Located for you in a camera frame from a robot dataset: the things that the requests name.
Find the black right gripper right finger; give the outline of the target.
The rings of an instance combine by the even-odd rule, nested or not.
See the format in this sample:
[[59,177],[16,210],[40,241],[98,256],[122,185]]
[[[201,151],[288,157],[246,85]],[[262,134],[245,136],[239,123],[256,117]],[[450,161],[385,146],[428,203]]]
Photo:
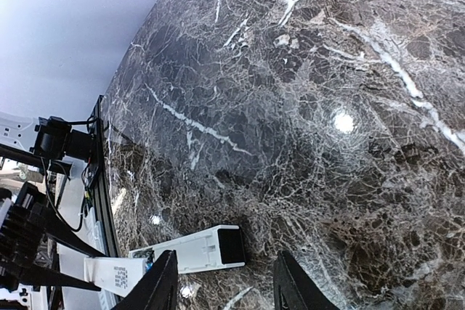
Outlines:
[[339,310],[287,250],[273,264],[273,295],[275,309]]

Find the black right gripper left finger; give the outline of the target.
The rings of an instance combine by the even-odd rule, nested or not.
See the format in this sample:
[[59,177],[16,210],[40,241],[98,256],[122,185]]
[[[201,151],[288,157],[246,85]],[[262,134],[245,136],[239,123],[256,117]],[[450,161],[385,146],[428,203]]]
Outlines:
[[165,250],[115,310],[157,310],[177,307],[177,254]]

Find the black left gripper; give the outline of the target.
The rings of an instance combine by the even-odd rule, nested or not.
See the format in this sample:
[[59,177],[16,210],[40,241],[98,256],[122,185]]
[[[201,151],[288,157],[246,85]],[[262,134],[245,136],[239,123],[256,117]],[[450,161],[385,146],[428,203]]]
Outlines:
[[22,284],[101,291],[91,282],[36,264],[44,235],[84,255],[105,257],[48,212],[44,199],[36,186],[26,182],[16,201],[6,197],[1,204],[1,280],[7,281],[7,290],[16,291]]

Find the white remote control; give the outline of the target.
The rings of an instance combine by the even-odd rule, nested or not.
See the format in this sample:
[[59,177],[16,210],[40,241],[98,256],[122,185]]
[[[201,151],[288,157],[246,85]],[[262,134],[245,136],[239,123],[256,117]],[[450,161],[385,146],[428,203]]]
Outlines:
[[177,254],[178,272],[192,274],[246,265],[243,233],[237,225],[217,225],[129,252],[130,258],[157,259],[165,250]]

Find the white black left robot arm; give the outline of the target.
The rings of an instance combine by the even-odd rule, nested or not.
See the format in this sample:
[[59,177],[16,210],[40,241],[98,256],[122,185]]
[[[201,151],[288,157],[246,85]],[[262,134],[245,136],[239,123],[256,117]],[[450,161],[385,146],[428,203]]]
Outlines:
[[[75,129],[76,123],[58,117],[21,118],[1,114],[1,146],[29,151],[47,170],[56,163],[65,175],[65,156],[89,160],[95,149],[94,138]],[[91,282],[76,279],[36,264],[41,241],[48,237],[65,247],[90,257],[104,254],[77,236],[77,229],[62,217],[50,192],[26,182],[16,200],[1,190],[1,286],[12,292],[20,284],[45,287],[74,287],[97,291]]]

